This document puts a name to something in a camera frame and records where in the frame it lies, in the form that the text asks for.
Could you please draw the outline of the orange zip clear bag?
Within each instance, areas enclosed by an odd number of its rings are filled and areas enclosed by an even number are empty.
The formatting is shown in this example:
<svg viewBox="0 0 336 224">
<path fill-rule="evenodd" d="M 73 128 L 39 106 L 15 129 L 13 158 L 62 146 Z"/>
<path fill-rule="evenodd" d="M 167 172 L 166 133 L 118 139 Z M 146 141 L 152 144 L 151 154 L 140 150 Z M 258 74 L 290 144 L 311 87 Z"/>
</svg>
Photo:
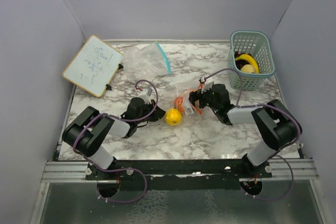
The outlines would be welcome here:
<svg viewBox="0 0 336 224">
<path fill-rule="evenodd" d="M 197 112 L 199 115 L 202 115 L 202 109 L 192 106 L 189 101 L 189 93 L 191 91 L 196 91 L 200 89 L 199 82 L 198 81 L 179 82 L 175 86 L 177 89 L 177 97 L 181 96 L 184 98 L 183 108 L 179 109 L 179 111 L 183 115 L 192 115 L 195 112 Z"/>
</svg>

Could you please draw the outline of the blue zip clear bag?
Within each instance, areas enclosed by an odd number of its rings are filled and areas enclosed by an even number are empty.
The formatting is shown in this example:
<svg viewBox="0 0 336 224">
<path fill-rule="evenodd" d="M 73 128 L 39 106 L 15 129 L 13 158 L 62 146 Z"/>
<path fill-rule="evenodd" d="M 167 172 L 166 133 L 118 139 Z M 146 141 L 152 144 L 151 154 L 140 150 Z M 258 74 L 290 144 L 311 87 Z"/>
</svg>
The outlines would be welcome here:
<svg viewBox="0 0 336 224">
<path fill-rule="evenodd" d="M 128 80 L 151 81 L 156 77 L 171 74 L 170 62 L 157 42 L 143 48 L 132 46 L 123 56 L 123 69 Z"/>
</svg>

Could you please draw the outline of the purple fake grapes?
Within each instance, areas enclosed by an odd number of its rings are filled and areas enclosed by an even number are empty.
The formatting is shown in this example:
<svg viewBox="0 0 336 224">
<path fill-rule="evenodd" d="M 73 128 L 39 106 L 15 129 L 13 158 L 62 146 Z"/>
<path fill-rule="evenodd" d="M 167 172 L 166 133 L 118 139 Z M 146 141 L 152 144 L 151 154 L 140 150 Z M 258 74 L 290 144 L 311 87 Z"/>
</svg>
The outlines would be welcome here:
<svg viewBox="0 0 336 224">
<path fill-rule="evenodd" d="M 241 54 L 246 54 L 244 52 L 239 53 L 237 51 L 234 52 L 234 58 L 240 56 Z M 244 60 L 239 60 L 239 61 L 235 61 L 236 67 L 240 70 L 242 68 L 242 66 L 249 64 L 248 62 L 244 61 Z"/>
</svg>

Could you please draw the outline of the fake tan pear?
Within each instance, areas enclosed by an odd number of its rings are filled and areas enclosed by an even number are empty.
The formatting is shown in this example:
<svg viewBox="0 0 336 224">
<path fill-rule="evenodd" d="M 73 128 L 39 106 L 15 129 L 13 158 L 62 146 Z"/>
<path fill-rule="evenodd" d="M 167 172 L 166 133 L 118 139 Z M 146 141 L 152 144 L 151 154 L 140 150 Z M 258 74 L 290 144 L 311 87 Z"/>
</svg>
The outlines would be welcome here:
<svg viewBox="0 0 336 224">
<path fill-rule="evenodd" d="M 256 70 L 256 68 L 253 65 L 246 64 L 246 65 L 242 66 L 241 72 L 244 72 L 244 73 L 257 73 L 257 70 Z"/>
</svg>

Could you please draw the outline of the fake yellow banana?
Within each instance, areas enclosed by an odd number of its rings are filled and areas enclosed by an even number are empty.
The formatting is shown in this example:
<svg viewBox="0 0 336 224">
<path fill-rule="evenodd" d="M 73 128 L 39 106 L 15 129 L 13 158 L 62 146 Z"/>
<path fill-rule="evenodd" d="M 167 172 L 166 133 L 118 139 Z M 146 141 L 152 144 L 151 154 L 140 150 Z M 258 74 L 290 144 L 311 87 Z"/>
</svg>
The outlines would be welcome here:
<svg viewBox="0 0 336 224">
<path fill-rule="evenodd" d="M 239 60 L 244 60 L 244 61 L 248 62 L 250 65 L 253 65 L 256 68 L 257 73 L 260 73 L 258 63 L 251 55 L 241 54 L 240 56 L 235 58 L 235 61 L 239 61 Z"/>
</svg>

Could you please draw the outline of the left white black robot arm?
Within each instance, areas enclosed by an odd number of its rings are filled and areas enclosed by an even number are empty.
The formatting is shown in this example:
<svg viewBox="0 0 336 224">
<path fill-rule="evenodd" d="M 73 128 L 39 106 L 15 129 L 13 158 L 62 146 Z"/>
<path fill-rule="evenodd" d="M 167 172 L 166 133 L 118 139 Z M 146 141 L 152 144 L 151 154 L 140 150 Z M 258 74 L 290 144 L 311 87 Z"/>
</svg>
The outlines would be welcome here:
<svg viewBox="0 0 336 224">
<path fill-rule="evenodd" d="M 98 165 L 98 173 L 104 179 L 115 175 L 113 157 L 102 143 L 108 134 L 130 138 L 141 123 L 156 122 L 165 116 L 165 111 L 152 99 L 136 97 L 131 99 L 120 119 L 99 113 L 91 106 L 85 108 L 62 133 L 62 141 L 73 151 Z"/>
</svg>

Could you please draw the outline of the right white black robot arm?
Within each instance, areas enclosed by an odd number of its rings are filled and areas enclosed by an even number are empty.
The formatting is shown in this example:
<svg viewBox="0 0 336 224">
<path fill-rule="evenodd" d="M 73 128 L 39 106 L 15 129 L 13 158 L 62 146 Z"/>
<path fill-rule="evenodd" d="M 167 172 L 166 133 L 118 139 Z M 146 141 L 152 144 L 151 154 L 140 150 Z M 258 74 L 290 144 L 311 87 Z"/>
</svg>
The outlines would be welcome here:
<svg viewBox="0 0 336 224">
<path fill-rule="evenodd" d="M 214 84 L 205 91 L 190 92 L 189 101 L 192 105 L 198 103 L 201 109 L 209 107 L 223 124 L 257 126 L 262 140 L 242 158 L 241 171 L 246 177 L 258 174 L 260 165 L 295 143 L 302 134 L 301 125 L 279 100 L 237 106 L 230 102 L 225 85 Z"/>
</svg>

